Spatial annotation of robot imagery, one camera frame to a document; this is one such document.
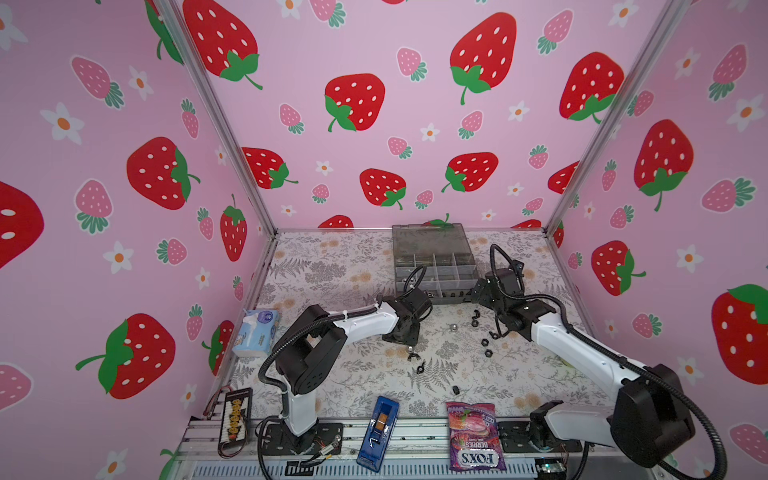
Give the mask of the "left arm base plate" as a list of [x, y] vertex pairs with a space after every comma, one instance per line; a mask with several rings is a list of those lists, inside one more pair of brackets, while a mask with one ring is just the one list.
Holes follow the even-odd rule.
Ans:
[[326, 447], [328, 454], [341, 452], [344, 425], [319, 422], [302, 435], [294, 435], [284, 421], [270, 423], [263, 435], [263, 449], [267, 456], [314, 455]]

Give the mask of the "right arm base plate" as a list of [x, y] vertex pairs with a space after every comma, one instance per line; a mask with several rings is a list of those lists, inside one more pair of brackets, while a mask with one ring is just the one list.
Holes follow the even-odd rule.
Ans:
[[582, 443], [577, 440], [545, 439], [537, 445], [529, 431], [528, 420], [506, 420], [498, 423], [499, 439], [506, 454], [581, 453]]

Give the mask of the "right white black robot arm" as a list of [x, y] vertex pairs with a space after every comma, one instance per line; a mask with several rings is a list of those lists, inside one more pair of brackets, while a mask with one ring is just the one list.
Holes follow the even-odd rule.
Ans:
[[663, 364], [638, 364], [580, 332], [564, 304], [547, 294], [526, 294], [515, 270], [492, 271], [471, 291], [473, 303], [491, 310], [508, 331], [520, 334], [592, 380], [612, 406], [589, 407], [550, 401], [529, 416], [528, 438], [543, 450], [580, 441], [620, 451], [634, 464], [658, 467], [676, 479], [685, 473], [667, 457], [701, 425], [714, 453], [712, 479], [725, 478], [727, 453], [713, 423], [683, 391], [677, 374]]

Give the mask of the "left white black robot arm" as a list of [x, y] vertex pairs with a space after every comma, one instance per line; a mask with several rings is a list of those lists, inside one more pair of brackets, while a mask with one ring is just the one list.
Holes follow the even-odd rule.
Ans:
[[343, 348], [369, 337], [414, 347], [420, 324], [431, 309], [429, 295], [414, 287], [398, 296], [380, 296], [360, 309], [329, 312], [313, 304], [302, 312], [258, 371], [261, 383], [280, 391], [277, 424], [294, 451], [305, 449], [317, 436], [315, 390], [326, 380]]

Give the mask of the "black keychain tag with letters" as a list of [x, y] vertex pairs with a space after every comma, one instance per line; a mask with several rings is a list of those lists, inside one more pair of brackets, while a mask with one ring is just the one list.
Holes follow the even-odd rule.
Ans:
[[225, 394], [217, 443], [217, 454], [223, 459], [237, 456], [249, 441], [252, 396], [251, 388]]

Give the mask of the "blue rectangular plastic box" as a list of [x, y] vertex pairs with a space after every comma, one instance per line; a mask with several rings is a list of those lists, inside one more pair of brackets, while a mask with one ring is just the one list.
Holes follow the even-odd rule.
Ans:
[[363, 436], [357, 464], [378, 473], [381, 470], [400, 409], [397, 401], [384, 396], [377, 398], [369, 425]]

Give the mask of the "purple Fox's candy bag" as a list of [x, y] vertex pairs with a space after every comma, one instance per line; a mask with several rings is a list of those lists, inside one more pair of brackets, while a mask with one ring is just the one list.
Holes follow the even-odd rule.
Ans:
[[447, 402], [446, 407], [450, 470], [505, 470], [495, 405]]

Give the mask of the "grey plastic compartment organizer box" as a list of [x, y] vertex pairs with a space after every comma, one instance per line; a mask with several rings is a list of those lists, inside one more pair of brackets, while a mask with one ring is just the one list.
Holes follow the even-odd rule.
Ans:
[[481, 275], [462, 224], [395, 225], [392, 241], [397, 292], [404, 291], [407, 281], [420, 280], [419, 288], [435, 305], [471, 301]]

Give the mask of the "blue white tissue pack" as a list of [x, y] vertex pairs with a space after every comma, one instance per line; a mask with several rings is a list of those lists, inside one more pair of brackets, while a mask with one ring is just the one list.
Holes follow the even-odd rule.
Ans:
[[246, 310], [232, 351], [237, 358], [265, 358], [272, 350], [280, 313], [272, 309]]

